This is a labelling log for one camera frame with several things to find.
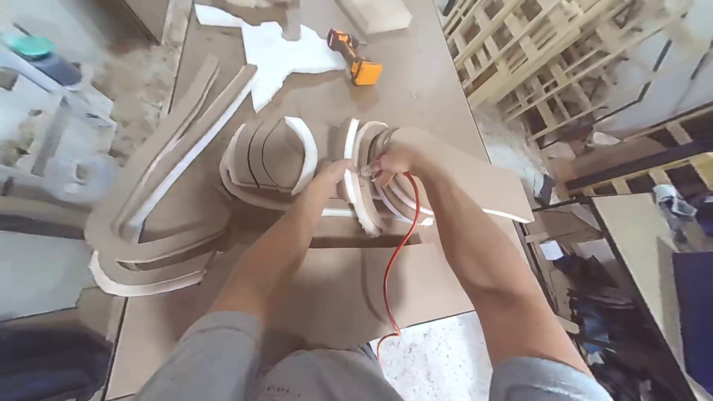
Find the red cable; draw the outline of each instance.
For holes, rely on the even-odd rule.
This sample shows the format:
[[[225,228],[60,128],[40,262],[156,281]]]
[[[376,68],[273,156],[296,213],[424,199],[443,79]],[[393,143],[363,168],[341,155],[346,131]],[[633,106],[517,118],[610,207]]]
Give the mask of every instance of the red cable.
[[[391,306],[389,306],[389,296],[386,291],[386,283],[389,281],[389,272],[391,271],[391,265],[394,264],[394,260],[396,260],[397,255],[401,251],[401,249],[404,247],[406,242],[409,240],[411,237],[411,234],[414,233],[414,229],[416,228],[416,224],[418,224],[419,221],[419,216],[421,214],[421,202],[419,200],[419,187],[416,186],[416,181],[414,181],[414,178],[411,177],[411,174],[408,172],[404,173],[404,176],[411,181],[411,186],[414,187],[414,193],[416,194],[416,216],[414,217],[414,222],[411,224],[411,228],[409,229],[408,233],[406,233],[406,236],[404,236],[404,239],[401,240],[401,243],[399,246],[396,247],[396,250],[394,250],[394,254],[391,255],[391,260],[389,260],[389,264],[386,265],[386,271],[384,272],[384,303],[386,304],[386,313],[389,314],[389,320],[391,321],[391,325],[394,326],[394,330],[396,331],[395,333],[387,334],[383,336],[379,342],[376,344],[376,358],[378,360],[381,360],[381,354],[380,354],[380,349],[381,349],[381,343],[384,342],[385,339],[389,337],[400,337],[401,336],[401,329],[399,328],[399,325],[396,324],[396,320],[394,319],[394,316],[391,314]]]

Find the cordless drill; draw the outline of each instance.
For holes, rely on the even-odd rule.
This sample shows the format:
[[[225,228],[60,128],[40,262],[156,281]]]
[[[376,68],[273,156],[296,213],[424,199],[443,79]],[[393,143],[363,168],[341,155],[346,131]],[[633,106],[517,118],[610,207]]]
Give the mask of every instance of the cordless drill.
[[[359,41],[353,35],[330,29],[327,34],[327,45],[331,50],[341,53],[344,60],[351,64],[350,71],[354,85],[374,85],[379,79],[383,66],[357,54]]]

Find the table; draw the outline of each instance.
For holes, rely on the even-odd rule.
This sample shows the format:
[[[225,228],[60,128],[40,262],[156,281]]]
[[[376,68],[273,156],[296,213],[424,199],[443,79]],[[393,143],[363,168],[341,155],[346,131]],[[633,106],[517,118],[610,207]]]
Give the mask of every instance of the table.
[[[224,1],[198,0],[198,3],[221,6],[228,9]],[[358,33],[354,25],[344,15],[334,0],[301,0],[302,23],[326,36],[329,28],[338,28]],[[408,29],[385,34],[377,34],[362,38],[369,43],[364,47],[363,54],[384,65],[384,71],[375,86],[355,87],[350,84],[344,71],[330,71],[317,75],[292,74],[287,78],[283,88],[274,100],[263,110],[260,116],[299,116],[305,120],[314,135],[320,135],[319,129],[326,125],[338,125],[348,117],[363,120],[380,120],[390,126],[418,126],[430,130],[461,150],[473,154],[483,160],[488,160],[483,141],[479,135],[476,123],[468,107],[466,97],[458,82],[446,42],[441,31],[437,11],[431,0],[406,0],[409,11],[413,14]],[[208,54],[220,58],[220,75],[209,94],[209,101],[215,98],[219,90],[237,73],[245,63],[242,48],[242,33],[239,29],[200,26],[192,15],[185,40],[183,57],[178,72],[174,99],[179,99],[186,91],[188,84]],[[227,142],[235,130],[247,118],[253,116],[251,99],[240,107],[236,116],[228,122],[218,137],[189,167],[200,168],[205,173],[205,180],[220,185],[217,165]],[[175,186],[182,184],[179,178]],[[281,213],[246,205],[235,201],[233,224],[230,226],[231,240],[238,243],[251,243],[262,234]],[[508,234],[508,237],[522,250],[518,234],[511,220],[498,216],[491,218]],[[359,223],[354,218],[322,218],[317,229],[318,234],[312,242],[312,247],[387,247],[395,246],[395,242],[405,225],[396,225],[394,231],[376,239],[367,239],[362,233]],[[146,230],[165,228],[175,224],[170,219],[152,219],[149,216]],[[435,228],[420,230],[412,243],[438,242]],[[390,286],[400,288],[404,297],[400,299],[398,308],[409,308],[407,312],[419,309],[418,294],[420,290],[429,288],[428,277],[419,275],[403,279],[404,274],[395,274]],[[159,313],[149,318],[138,316],[136,319],[150,320],[146,323],[151,327],[159,325],[163,329],[143,331],[134,335],[139,341],[125,346],[120,344],[113,367],[110,387],[112,397],[130,394],[148,379],[168,356],[152,355],[150,360],[136,359],[142,349],[170,350],[178,338],[171,328],[172,320],[186,314],[185,304],[174,302],[176,297],[187,297],[194,300],[195,294],[190,293],[195,286],[175,291],[167,295],[132,298],[130,303],[154,302],[167,305],[167,309],[158,308]],[[436,309],[431,309],[430,316],[423,316],[421,322],[434,318],[444,318],[473,309],[463,294],[456,294]],[[126,322],[131,323],[134,317],[126,315]],[[132,374],[137,363],[145,369],[145,375],[136,377]]]

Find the workbench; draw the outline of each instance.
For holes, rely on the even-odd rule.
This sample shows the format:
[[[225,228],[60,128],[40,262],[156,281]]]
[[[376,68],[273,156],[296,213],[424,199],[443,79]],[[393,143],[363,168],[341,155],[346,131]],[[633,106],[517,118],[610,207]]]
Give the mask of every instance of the workbench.
[[[240,9],[232,8],[224,1],[197,0],[197,3],[219,6],[234,15],[243,16]],[[368,46],[359,48],[360,53],[383,64],[384,70],[376,85],[362,87],[353,86],[346,71],[291,74],[272,101],[259,112],[258,117],[266,119],[275,116],[300,117],[310,127],[315,137],[326,135],[329,127],[339,126],[347,118],[383,121],[390,127],[415,126],[432,132],[444,142],[462,151],[489,161],[446,47],[434,3],[432,0],[406,0],[405,3],[413,14],[407,29],[367,37],[359,32],[334,0],[301,0],[302,24],[314,29],[322,37],[327,35],[330,28],[356,34],[362,41],[368,43]],[[249,19],[248,22],[259,23]],[[207,103],[216,97],[245,64],[242,32],[234,28],[201,26],[194,12],[190,17],[173,103],[183,96],[208,54],[214,54],[219,58],[220,73],[208,95]],[[185,177],[179,178],[174,186],[190,185],[188,180],[195,180],[197,176],[215,186],[220,186],[217,168],[220,156],[240,124],[254,116],[252,99],[248,96],[226,127],[188,169],[189,171],[198,169],[201,173],[185,174]],[[162,203],[170,200],[171,193],[174,190],[178,192],[179,189],[169,190],[165,199],[156,208],[160,212],[152,213],[148,217],[145,232],[170,231],[184,224],[180,222],[182,216],[167,219],[165,217],[170,213],[160,210]],[[281,213],[275,210],[257,208],[237,199],[233,200],[232,209],[226,250],[234,243],[252,243],[281,216]],[[513,222],[495,215],[491,215],[491,218],[522,252],[520,238]],[[401,240],[402,234],[407,229],[407,224],[394,222],[384,235],[368,238],[356,218],[323,217],[311,246],[313,248],[392,247]],[[438,243],[436,227],[419,228],[409,243]],[[237,257],[240,252],[241,250],[238,250],[237,254],[228,253],[226,258],[229,261],[234,260],[233,255]],[[448,287],[439,289],[432,286],[433,277],[429,274],[395,271],[389,281],[389,286],[396,290],[393,294],[396,299],[392,300],[392,307],[417,315],[418,319],[415,323],[471,311],[473,307],[465,293],[458,286],[455,277],[450,272],[448,274],[451,275],[448,277],[450,280]],[[210,276],[209,271],[201,286],[212,285],[205,282]],[[220,280],[215,279],[212,279],[211,283],[216,281],[218,284],[221,283]],[[174,329],[177,326],[185,329],[189,324],[186,320],[190,321],[190,319],[179,318],[183,322],[175,324],[176,313],[173,312],[184,313],[185,308],[181,310],[178,308],[181,308],[180,305],[185,307],[186,304],[177,299],[182,297],[182,293],[185,293],[185,297],[193,299],[196,296],[194,287],[128,300],[124,323],[126,329],[119,340],[108,398],[127,395],[138,390],[138,387],[164,361],[167,357],[164,355],[165,350],[170,349],[166,346],[167,343],[173,344],[178,339],[172,335],[176,333]],[[146,305],[152,302],[151,298],[162,307],[151,308]],[[438,302],[425,308],[422,298],[438,299]],[[170,308],[171,305],[174,305],[176,310],[164,308]],[[382,308],[383,305],[376,305],[376,307]],[[153,329],[142,329],[142,325],[136,324],[136,320],[146,321]],[[165,325],[170,326],[172,330],[156,330],[157,321],[165,322]],[[374,328],[375,333],[380,330],[383,328]],[[145,349],[164,350],[164,352],[159,352],[161,355],[147,357],[141,351]],[[140,363],[135,362],[136,358],[140,359]]]

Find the wooden frame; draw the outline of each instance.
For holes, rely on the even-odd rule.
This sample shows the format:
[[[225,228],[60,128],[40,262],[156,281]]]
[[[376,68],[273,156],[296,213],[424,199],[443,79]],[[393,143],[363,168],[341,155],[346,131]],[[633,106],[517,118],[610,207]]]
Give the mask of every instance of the wooden frame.
[[[705,106],[700,108],[699,110],[694,111],[693,113],[688,113],[684,114],[683,116],[678,116],[674,117],[672,120],[665,121],[664,123],[658,123],[653,126],[650,126],[648,128],[645,128],[637,133],[634,133],[632,135],[629,135],[624,138],[624,141],[631,141],[636,138],[641,138],[643,136],[649,136],[655,132],[661,131],[662,129],[665,129],[671,133],[671,136],[673,139],[676,140],[676,142],[679,145],[685,145],[686,143],[691,143],[692,139],[690,134],[683,128],[681,123],[684,123],[688,120],[692,120],[693,118],[704,116],[708,113],[713,112],[713,104],[709,106]]]
[[[569,194],[571,196],[576,196],[583,193],[587,196],[596,196],[597,193],[595,190],[597,188],[611,185],[614,187],[616,194],[626,195],[632,193],[629,189],[627,181],[646,175],[650,176],[656,185],[671,184],[671,178],[669,178],[667,171],[683,166],[693,167],[703,184],[706,185],[706,188],[708,188],[709,191],[713,191],[713,152],[706,152],[691,156],[689,158],[673,161],[662,166],[644,169],[635,173],[626,174],[620,177],[584,186],[582,188],[573,189],[569,191]]]
[[[503,112],[504,121],[510,121],[536,107],[546,125],[546,128],[533,132],[532,139],[537,139],[599,108],[606,107],[615,97],[640,90],[663,74],[664,71],[648,73],[644,81],[620,89],[615,85],[614,77],[610,75],[608,69],[612,69],[619,59],[625,57],[626,50],[671,25],[680,24],[679,16],[688,11],[692,2],[686,0],[678,10],[667,11],[666,17],[663,18],[657,16],[661,14],[661,10],[645,6],[633,20],[620,27],[614,21],[614,17],[624,11],[623,6],[626,5],[620,4],[604,14],[593,31],[556,54],[522,84],[514,86],[513,80],[504,84],[505,89],[513,88],[508,98],[503,99],[505,96],[497,95],[491,99],[500,101],[498,105]],[[652,19],[655,22],[652,26],[644,30],[638,29],[643,21]],[[583,87],[587,81],[594,81],[597,86],[604,86],[598,91],[605,93],[603,99],[597,100],[597,96],[594,96],[595,91],[586,94]],[[568,110],[563,101],[564,97],[569,100],[567,104],[570,108],[574,108],[574,112]]]

